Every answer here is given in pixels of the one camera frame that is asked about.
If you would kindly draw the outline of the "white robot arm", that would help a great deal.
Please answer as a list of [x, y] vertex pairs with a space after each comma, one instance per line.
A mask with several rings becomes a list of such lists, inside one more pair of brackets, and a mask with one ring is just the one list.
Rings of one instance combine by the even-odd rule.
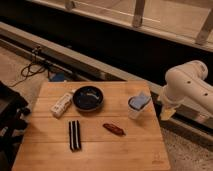
[[213, 115], [213, 86], [205, 82], [208, 68], [200, 60], [193, 60], [170, 68], [165, 74], [166, 84], [158, 100], [162, 103], [161, 120], [169, 120], [186, 97]]

